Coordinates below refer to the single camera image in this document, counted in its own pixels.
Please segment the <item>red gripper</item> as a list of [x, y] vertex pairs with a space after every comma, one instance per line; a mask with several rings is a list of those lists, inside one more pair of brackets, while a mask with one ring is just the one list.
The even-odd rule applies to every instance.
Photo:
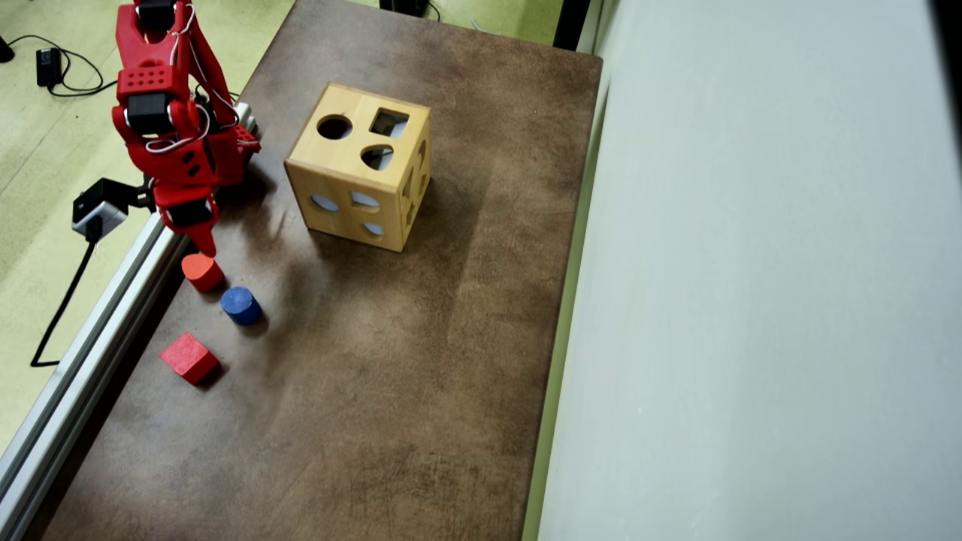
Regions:
[[186, 231], [200, 253], [216, 257], [212, 233], [219, 218], [214, 202], [216, 175], [205, 148], [150, 152], [147, 173], [154, 179], [153, 197], [164, 224], [175, 231]]

